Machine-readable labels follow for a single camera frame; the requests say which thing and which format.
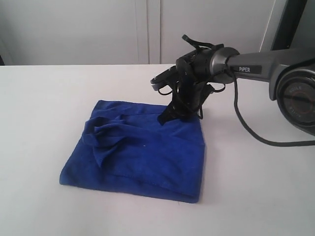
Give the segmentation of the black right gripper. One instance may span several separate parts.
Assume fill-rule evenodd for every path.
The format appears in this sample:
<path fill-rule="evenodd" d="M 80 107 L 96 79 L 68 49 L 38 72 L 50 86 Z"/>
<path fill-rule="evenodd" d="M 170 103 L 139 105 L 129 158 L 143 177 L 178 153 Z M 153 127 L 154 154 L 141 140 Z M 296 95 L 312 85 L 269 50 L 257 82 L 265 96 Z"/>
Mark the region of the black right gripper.
<path fill-rule="evenodd" d="M 158 116 L 160 125 L 180 119 L 187 120 L 193 116 L 203 119 L 202 105 L 212 93 L 212 86 L 206 82 L 183 84 L 177 82 L 172 88 L 172 100 Z"/>

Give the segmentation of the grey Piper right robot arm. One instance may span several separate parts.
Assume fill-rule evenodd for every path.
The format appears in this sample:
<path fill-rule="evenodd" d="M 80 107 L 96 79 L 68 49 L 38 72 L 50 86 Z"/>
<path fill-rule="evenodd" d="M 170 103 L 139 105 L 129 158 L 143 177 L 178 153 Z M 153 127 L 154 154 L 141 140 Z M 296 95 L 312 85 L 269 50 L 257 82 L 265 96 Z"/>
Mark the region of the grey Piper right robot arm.
<path fill-rule="evenodd" d="M 298 129 L 315 132 L 315 51 L 285 49 L 241 54 L 217 45 L 198 47 L 178 58 L 171 68 L 154 77 L 154 90 L 169 86 L 172 100 L 158 117 L 160 124 L 201 115 L 201 107 L 214 93 L 213 83 L 231 84 L 236 79 L 266 82 L 269 97 L 282 115 Z"/>

